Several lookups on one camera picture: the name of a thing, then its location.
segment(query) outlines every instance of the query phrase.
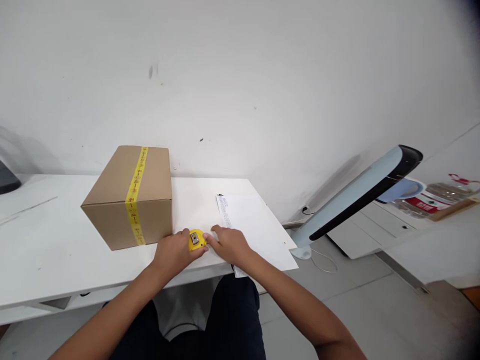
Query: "drawer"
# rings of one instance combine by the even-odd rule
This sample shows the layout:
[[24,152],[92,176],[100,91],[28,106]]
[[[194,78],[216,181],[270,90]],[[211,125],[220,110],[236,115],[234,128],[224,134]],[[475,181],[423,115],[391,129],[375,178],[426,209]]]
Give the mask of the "drawer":
[[350,220],[382,246],[393,246],[398,242],[395,236],[361,212],[353,214]]
[[395,238],[399,238],[414,229],[406,222],[400,220],[398,217],[392,215],[373,202],[360,210],[360,213],[384,228]]

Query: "yellow tape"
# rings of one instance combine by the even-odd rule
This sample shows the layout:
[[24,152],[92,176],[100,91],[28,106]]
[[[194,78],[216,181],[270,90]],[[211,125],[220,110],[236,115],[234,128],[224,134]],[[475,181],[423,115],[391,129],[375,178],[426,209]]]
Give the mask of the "yellow tape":
[[133,235],[138,245],[145,245],[144,234],[142,226],[140,225],[139,209],[137,208],[137,197],[139,196],[140,184],[144,175],[145,163],[147,162],[148,147],[142,147],[138,162],[136,164],[135,172],[131,178],[130,187],[126,194],[125,206],[130,221]]

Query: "paper sheet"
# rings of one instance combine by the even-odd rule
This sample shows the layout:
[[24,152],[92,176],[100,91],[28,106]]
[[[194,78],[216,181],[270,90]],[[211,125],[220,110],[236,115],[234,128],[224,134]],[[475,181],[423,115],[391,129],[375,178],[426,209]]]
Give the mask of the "paper sheet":
[[[282,239],[272,235],[272,226],[280,224],[272,223],[265,212],[266,205],[260,199],[217,195],[216,200],[223,227],[242,231],[248,245],[277,269],[285,271],[298,268]],[[248,276],[236,266],[233,271],[236,278]]]

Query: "person's right hand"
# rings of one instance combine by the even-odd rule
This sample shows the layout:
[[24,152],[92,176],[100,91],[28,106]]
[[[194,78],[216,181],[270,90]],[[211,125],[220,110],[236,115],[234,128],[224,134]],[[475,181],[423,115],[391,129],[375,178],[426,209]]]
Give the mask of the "person's right hand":
[[244,234],[240,230],[214,225],[211,231],[216,232],[218,241],[209,233],[203,233],[206,242],[226,262],[243,267],[253,250],[250,248]]

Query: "red label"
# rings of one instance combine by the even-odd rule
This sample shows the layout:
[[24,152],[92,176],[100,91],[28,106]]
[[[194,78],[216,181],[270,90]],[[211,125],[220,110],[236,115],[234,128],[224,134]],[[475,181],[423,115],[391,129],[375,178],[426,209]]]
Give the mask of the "red label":
[[450,206],[449,204],[428,197],[424,193],[421,193],[416,197],[405,199],[405,201],[430,214],[436,213],[437,211],[446,209]]

